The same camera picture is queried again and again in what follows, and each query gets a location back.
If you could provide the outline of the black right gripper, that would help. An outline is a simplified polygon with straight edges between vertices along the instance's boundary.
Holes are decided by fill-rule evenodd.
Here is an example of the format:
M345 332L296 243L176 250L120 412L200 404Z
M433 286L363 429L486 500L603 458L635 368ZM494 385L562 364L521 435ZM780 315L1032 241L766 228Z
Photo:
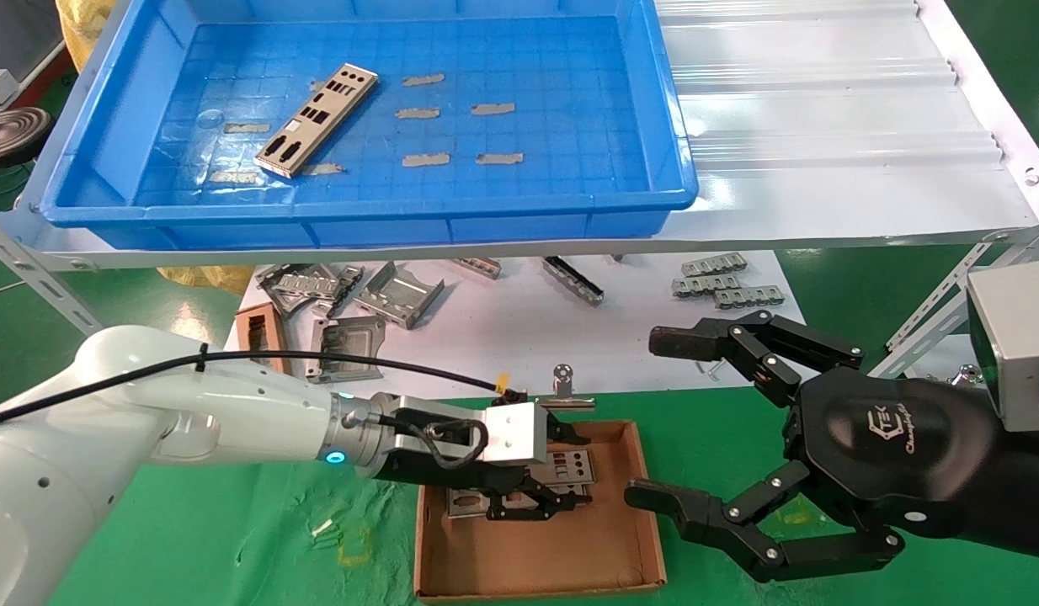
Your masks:
M723 552L755 582L882 569L904 548L887 526L1039 557L1039 431L1005 429L982 389L862 375L861 348L770 311L654 327L649 350L725 361L775 407L791 407L785 457L799 460L732 500L646 479L625 488L628 506L666 515L682 541ZM803 383L785 361L823 375ZM760 523L805 488L854 532L763 533Z

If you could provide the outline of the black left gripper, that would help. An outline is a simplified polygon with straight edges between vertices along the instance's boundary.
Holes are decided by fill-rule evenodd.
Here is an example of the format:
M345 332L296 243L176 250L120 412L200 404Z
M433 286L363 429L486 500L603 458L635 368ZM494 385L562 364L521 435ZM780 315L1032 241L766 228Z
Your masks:
M547 414L547 438L555 444L574 446L590 442L589 438L578 433L571 423L561 421L554 414ZM530 478L523 465L471 463L446 469L433 460L387 460L375 473L375 479L412 486L485 492L484 497L488 500L485 517L501 522L547 521L555 513L570 513L593 501L587 486L543 486Z

